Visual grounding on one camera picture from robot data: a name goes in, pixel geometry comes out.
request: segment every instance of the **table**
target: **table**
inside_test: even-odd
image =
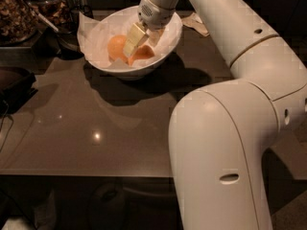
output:
[[[82,58],[54,58],[37,92],[5,118],[0,173],[171,177],[168,124],[188,92],[231,79],[211,37],[184,28],[168,59],[122,81]]]

